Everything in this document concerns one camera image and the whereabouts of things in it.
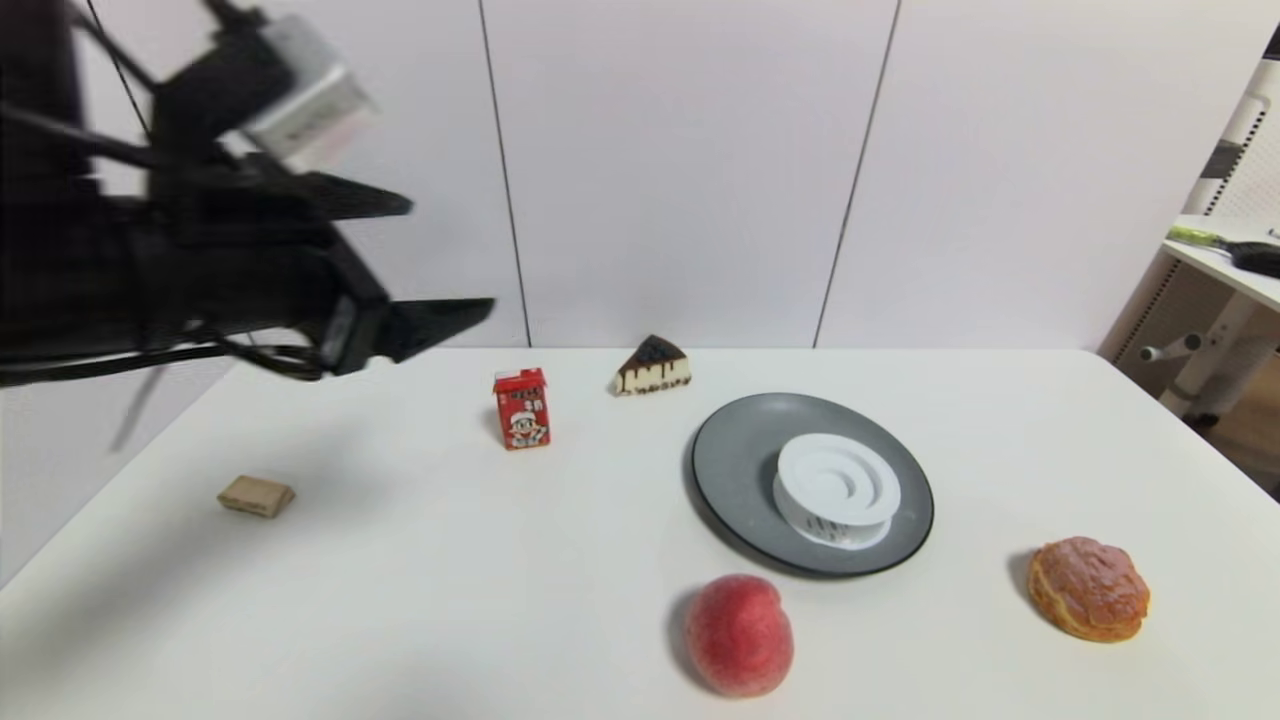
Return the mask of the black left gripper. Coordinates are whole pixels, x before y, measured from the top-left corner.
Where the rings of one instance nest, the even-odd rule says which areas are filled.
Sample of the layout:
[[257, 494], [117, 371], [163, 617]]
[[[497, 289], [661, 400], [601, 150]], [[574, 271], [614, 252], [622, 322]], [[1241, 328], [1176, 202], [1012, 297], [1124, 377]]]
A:
[[390, 301], [339, 222], [406, 217], [401, 193], [324, 172], [283, 184], [155, 184], [175, 254], [175, 338], [155, 365], [233, 357], [283, 377], [403, 363], [484, 323], [494, 299]]

